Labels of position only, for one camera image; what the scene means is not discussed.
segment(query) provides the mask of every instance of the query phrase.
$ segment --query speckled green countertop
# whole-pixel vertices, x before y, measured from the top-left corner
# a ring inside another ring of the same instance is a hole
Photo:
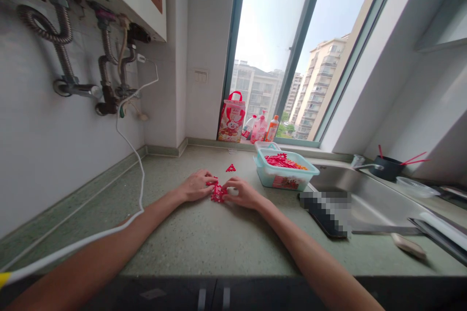
[[[428,254],[421,263],[400,251],[390,236],[353,235],[331,241],[297,201],[296,192],[264,188],[256,173],[255,153],[188,146],[180,158],[147,155],[144,204],[176,187],[199,168],[221,183],[236,175],[248,180],[355,276],[467,276],[463,266],[425,237],[411,237]],[[342,164],[315,160],[319,164]],[[233,163],[235,173],[225,170]],[[134,166],[72,216],[10,270],[25,266],[69,243],[117,225],[137,210],[141,174]],[[10,237],[0,259],[4,265],[35,239],[34,225]],[[211,202],[208,198],[179,207],[149,237],[121,272],[132,276],[296,276],[293,260],[272,229],[254,211]]]

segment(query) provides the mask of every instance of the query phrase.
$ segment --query forearm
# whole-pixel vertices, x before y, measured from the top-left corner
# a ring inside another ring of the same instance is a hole
[[[184,201],[170,192],[145,208],[127,228],[95,241],[20,295],[7,310],[70,310],[112,280],[157,226]]]
[[[381,310],[378,302],[314,239],[269,200],[258,212],[274,229],[311,288],[333,310]]]

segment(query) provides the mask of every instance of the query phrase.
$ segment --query pink bottle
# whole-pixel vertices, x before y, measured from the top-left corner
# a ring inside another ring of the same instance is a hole
[[[263,115],[254,123],[253,131],[251,132],[251,143],[264,140],[264,136],[268,131],[268,122],[264,116],[265,113],[266,111],[263,110]]]

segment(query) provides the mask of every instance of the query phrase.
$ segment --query bag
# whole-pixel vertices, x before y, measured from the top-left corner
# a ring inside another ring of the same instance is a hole
[[[235,93],[240,95],[239,101],[232,100]],[[242,101],[242,94],[239,91],[234,91],[229,95],[229,99],[224,100],[217,139],[219,141],[240,142],[244,117],[245,102]]]

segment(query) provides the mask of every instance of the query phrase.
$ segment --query apartment building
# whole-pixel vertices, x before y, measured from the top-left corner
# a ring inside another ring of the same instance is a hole
[[[261,115],[263,110],[269,118],[276,108],[284,72],[274,70],[265,72],[257,67],[249,66],[247,61],[235,60],[232,73],[230,92],[240,91],[246,103],[248,120],[255,115]]]
[[[295,73],[293,76],[292,85],[290,86],[290,91],[287,96],[286,106],[284,107],[284,112],[289,113],[289,115],[292,114],[293,105],[298,97],[302,79],[303,75],[300,73]]]
[[[300,94],[293,103],[289,122],[295,125],[294,138],[312,141],[317,128],[313,128],[314,121],[325,113],[321,104],[327,95],[332,95],[336,84],[331,84],[341,53],[344,50],[349,35],[324,41],[310,51],[308,70],[305,73]]]

